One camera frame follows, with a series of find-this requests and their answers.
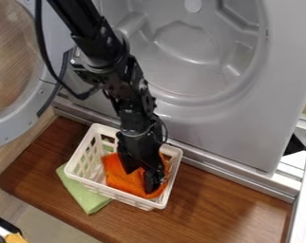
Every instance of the washing machine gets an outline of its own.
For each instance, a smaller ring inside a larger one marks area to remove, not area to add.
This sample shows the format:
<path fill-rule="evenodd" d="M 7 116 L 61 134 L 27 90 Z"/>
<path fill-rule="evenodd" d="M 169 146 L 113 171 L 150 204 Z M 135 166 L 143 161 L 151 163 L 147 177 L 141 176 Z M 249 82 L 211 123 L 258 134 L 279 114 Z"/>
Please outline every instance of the washing machine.
<path fill-rule="evenodd" d="M 32 18 L 34 0 L 17 2 Z M 94 3 L 128 39 L 175 143 L 261 172 L 276 170 L 306 103 L 306 0 Z M 86 90 L 63 62 L 74 46 L 68 29 L 46 1 L 43 12 L 56 73 Z M 27 45 L 34 36 L 26 36 Z M 0 110 L 0 146 L 37 123 L 59 89 L 41 62 L 32 63 L 21 94 Z M 101 92 L 86 101 L 67 98 L 117 118 Z"/>

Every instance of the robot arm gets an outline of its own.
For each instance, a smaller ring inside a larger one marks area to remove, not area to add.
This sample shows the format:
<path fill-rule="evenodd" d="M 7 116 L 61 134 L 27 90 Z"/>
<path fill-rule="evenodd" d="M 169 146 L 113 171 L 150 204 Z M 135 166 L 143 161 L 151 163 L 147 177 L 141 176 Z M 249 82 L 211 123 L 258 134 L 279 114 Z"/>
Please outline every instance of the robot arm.
<path fill-rule="evenodd" d="M 90 0 L 48 2 L 67 25 L 76 43 L 71 59 L 74 71 L 84 82 L 93 84 L 93 88 L 83 94 L 76 94 L 63 83 L 64 87 L 79 99 L 85 99 L 98 89 L 103 90 L 121 119 L 121 132 L 117 137 L 123 167 L 128 174 L 143 167 L 145 191 L 152 193 L 164 180 L 164 166 L 159 155 L 163 122 L 154 114 L 155 98 L 149 92 L 136 58 L 129 53 L 127 40 L 112 29 Z M 41 18 L 41 0 L 37 0 L 37 38 L 50 71 Z"/>

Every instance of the wooden board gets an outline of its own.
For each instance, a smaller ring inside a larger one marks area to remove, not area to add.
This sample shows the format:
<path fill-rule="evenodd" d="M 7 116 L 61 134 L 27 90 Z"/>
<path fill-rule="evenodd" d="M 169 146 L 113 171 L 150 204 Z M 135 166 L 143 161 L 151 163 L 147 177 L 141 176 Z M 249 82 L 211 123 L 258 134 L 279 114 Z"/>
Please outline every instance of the wooden board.
<path fill-rule="evenodd" d="M 284 242 L 292 205 L 182 164 L 165 210 L 112 201 L 82 211 L 55 174 L 87 127 L 56 120 L 0 177 L 0 187 L 104 242 Z"/>

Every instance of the green cloth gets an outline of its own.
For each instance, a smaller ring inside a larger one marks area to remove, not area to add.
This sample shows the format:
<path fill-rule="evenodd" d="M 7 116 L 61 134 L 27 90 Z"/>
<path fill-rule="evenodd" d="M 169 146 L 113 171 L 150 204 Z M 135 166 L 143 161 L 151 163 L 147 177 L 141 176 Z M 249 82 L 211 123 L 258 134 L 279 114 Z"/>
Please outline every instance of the green cloth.
<path fill-rule="evenodd" d="M 102 209 L 112 199 L 90 192 L 79 181 L 68 178 L 64 173 L 65 164 L 57 168 L 56 173 L 64 186 L 83 208 L 87 215 L 92 215 Z"/>

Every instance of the plastic basket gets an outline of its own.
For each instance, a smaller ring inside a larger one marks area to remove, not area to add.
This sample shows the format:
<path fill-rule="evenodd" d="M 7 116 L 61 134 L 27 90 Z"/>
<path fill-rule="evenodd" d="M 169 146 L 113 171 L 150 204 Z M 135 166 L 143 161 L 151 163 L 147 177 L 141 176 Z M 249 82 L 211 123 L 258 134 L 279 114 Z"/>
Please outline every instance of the plastic basket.
<path fill-rule="evenodd" d="M 145 199 L 105 184 L 103 155 L 117 151 L 117 129 L 94 123 L 65 167 L 67 177 L 80 181 L 89 190 L 143 210 L 164 209 L 170 197 L 173 183 L 182 160 L 182 150 L 164 144 L 160 151 L 170 158 L 168 184 L 163 193 L 153 199 Z"/>

